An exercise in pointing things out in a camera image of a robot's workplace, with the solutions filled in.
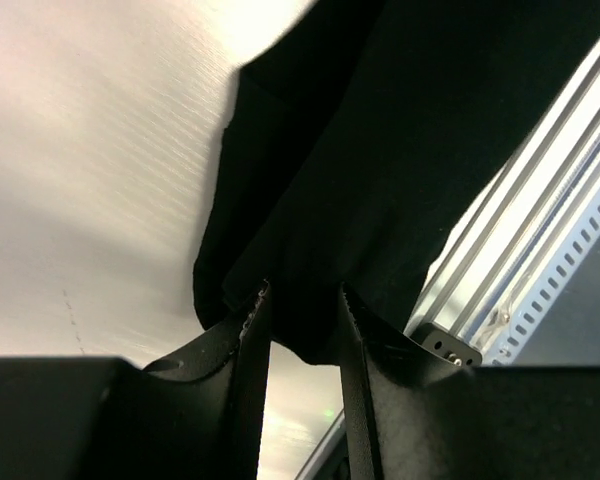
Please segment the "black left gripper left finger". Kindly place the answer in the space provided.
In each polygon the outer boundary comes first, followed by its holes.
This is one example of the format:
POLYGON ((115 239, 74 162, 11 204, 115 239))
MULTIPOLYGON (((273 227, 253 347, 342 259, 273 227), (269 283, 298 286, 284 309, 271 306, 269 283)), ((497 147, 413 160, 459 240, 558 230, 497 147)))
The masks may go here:
POLYGON ((0 479, 253 479, 271 289, 144 368, 0 358, 0 479))

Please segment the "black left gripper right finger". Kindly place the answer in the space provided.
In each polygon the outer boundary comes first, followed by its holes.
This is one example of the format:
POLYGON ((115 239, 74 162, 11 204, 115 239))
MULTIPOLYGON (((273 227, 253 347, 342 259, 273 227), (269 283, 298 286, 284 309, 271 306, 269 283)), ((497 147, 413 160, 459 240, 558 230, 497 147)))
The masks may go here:
POLYGON ((461 367, 342 288, 355 479, 600 479, 600 367, 461 367))

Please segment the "black t-shirt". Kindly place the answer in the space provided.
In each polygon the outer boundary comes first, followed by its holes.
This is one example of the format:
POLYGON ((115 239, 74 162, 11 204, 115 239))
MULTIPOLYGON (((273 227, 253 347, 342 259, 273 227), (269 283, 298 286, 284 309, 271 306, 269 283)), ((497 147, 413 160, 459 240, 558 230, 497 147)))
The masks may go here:
POLYGON ((238 73, 193 267, 211 328, 263 284, 273 338, 337 361, 350 286, 403 329, 475 197, 600 37, 600 1, 319 1, 238 73))

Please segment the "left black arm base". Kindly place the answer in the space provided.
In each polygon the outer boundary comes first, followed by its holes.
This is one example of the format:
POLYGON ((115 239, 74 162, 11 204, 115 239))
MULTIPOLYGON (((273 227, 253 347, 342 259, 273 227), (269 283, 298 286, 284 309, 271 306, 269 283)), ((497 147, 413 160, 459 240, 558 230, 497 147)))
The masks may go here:
POLYGON ((433 323, 419 325, 411 339, 434 355, 457 366, 480 366, 482 354, 433 323))

